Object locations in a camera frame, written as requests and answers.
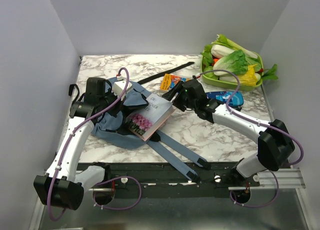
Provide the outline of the blue pencil case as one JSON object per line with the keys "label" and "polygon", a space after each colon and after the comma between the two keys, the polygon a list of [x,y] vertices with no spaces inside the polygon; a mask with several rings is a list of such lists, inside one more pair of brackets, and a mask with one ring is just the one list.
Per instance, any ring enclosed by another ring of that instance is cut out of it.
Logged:
{"label": "blue pencil case", "polygon": [[[211,91],[207,92],[208,99],[216,99],[223,103],[226,103],[229,97],[232,95],[232,91]],[[237,91],[229,101],[231,108],[238,108],[244,104],[244,98],[241,92]]]}

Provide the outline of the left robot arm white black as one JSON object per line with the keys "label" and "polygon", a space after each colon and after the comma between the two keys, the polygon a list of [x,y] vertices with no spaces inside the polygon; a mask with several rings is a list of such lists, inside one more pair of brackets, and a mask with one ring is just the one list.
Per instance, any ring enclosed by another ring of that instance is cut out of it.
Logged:
{"label": "left robot arm white black", "polygon": [[71,105],[67,132],[52,164],[44,175],[34,179],[33,186],[42,204],[77,210],[90,188],[110,184],[110,168],[106,163],[93,163],[81,173],[77,173],[77,167],[95,125],[105,113],[117,115],[130,87],[119,75],[114,82],[101,77],[87,79],[85,93]]}

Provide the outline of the orange comic book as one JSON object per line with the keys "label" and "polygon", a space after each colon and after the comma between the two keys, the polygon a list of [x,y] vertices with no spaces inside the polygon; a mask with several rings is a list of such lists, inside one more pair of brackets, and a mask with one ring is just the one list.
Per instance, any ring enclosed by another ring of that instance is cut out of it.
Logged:
{"label": "orange comic book", "polygon": [[161,81],[159,90],[161,92],[165,93],[165,92],[168,92],[171,89],[173,89],[178,82],[180,82],[180,81],[186,82],[186,81],[189,81],[189,80],[190,80],[190,78],[181,77],[181,76],[177,76],[177,75],[174,75],[174,74],[166,73],[164,75],[164,77],[163,77],[163,80]]}

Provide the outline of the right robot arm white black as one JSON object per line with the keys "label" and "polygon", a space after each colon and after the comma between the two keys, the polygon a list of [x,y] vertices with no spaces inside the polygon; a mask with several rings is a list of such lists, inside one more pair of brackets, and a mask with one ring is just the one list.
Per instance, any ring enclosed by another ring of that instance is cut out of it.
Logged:
{"label": "right robot arm white black", "polygon": [[286,125],[276,119],[260,120],[230,108],[215,98],[208,98],[198,80],[179,81],[174,88],[162,95],[182,112],[190,109],[212,124],[226,126],[248,137],[257,144],[257,153],[236,163],[222,181],[241,186],[256,173],[278,171],[293,153],[295,146]]}

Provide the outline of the blue student backpack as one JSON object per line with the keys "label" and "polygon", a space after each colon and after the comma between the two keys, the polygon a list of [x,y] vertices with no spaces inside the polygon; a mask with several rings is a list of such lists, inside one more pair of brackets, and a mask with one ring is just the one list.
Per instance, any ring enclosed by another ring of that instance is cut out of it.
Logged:
{"label": "blue student backpack", "polygon": [[190,65],[192,63],[188,62],[138,82],[126,82],[119,75],[109,79],[90,77],[85,92],[78,93],[72,101],[69,116],[90,119],[93,123],[90,132],[114,146],[134,150],[148,145],[188,180],[198,183],[200,177],[196,171],[167,148],[205,170],[210,170],[211,164],[159,130],[173,113],[173,105],[143,87],[145,83]]}

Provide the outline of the designer fate flower book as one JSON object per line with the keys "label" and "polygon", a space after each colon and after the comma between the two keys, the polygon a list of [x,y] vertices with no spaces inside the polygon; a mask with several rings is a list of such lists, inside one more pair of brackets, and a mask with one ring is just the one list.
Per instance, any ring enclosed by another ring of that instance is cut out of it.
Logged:
{"label": "designer fate flower book", "polygon": [[171,101],[157,94],[150,94],[146,101],[148,105],[132,112],[125,122],[128,129],[143,141],[147,141],[175,111]]}

